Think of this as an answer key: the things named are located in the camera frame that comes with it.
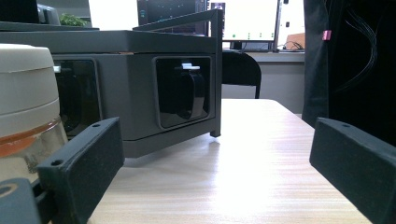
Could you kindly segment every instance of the wall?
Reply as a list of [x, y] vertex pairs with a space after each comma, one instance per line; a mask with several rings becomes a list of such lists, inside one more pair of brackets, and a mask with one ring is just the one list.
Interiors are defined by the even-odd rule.
[[[303, 113], [304, 54], [249, 53], [262, 70], [261, 99], [280, 102], [295, 114]], [[253, 99], [255, 87], [222, 85], [222, 98]]]
[[138, 25], [135, 0], [89, 0], [92, 26], [100, 30], [132, 30]]

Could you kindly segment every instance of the black chair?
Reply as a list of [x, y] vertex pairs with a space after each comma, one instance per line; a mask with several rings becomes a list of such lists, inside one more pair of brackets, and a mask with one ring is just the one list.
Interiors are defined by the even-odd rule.
[[248, 54], [238, 50], [224, 49], [222, 52], [222, 84], [255, 86], [255, 99], [259, 99], [262, 70]]

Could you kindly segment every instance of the black cable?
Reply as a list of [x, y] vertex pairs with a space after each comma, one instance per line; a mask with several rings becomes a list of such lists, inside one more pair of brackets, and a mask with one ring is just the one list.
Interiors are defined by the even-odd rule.
[[282, 47], [282, 49], [286, 49], [286, 48], [287, 48], [287, 45], [288, 45], [289, 43], [291, 43], [291, 44], [293, 45], [293, 46], [290, 48], [290, 50], [302, 50], [302, 49], [304, 49], [303, 45], [301, 45], [300, 43], [295, 42], [295, 41], [288, 41], [288, 42], [284, 43], [283, 45], [278, 45], [278, 47]]
[[379, 18], [378, 23], [377, 23], [376, 28], [375, 28], [375, 36], [376, 36], [376, 34], [378, 33], [379, 26], [380, 26], [382, 20], [384, 19], [384, 15], [385, 15], [385, 13], [386, 13], [387, 10], [388, 10], [389, 5], [390, 5], [390, 2], [388, 2], [388, 3], [384, 6], [384, 9], [383, 9], [383, 11], [382, 11], [382, 13], [381, 13], [381, 17]]
[[359, 85], [364, 79], [366, 79], [373, 71], [377, 60], [377, 49], [376, 49], [376, 33], [373, 29], [365, 22], [363, 18], [361, 18], [352, 7], [348, 7], [346, 9], [347, 14], [352, 19], [351, 21], [346, 20], [346, 23], [357, 30], [362, 35], [366, 36], [370, 43], [370, 58], [368, 63], [364, 66], [364, 68], [352, 79], [347, 81], [346, 83], [339, 86], [334, 93], [340, 93], [347, 90], [350, 90], [353, 87]]

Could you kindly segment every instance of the black panel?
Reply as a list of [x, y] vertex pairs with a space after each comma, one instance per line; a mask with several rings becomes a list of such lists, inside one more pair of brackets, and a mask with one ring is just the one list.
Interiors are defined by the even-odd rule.
[[36, 0], [1, 0], [0, 21], [38, 23]]
[[75, 136], [101, 119], [95, 63], [92, 60], [56, 60], [61, 118], [68, 136]]
[[[200, 69], [182, 69], [183, 63], [200, 66]], [[169, 128], [208, 115], [209, 58], [157, 59], [156, 76], [162, 127]]]

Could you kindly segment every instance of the wooden table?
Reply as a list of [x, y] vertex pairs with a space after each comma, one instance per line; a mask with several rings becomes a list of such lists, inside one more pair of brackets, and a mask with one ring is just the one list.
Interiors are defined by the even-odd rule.
[[285, 107], [221, 113], [221, 137], [127, 159], [89, 223], [370, 223], [310, 165], [314, 129]]

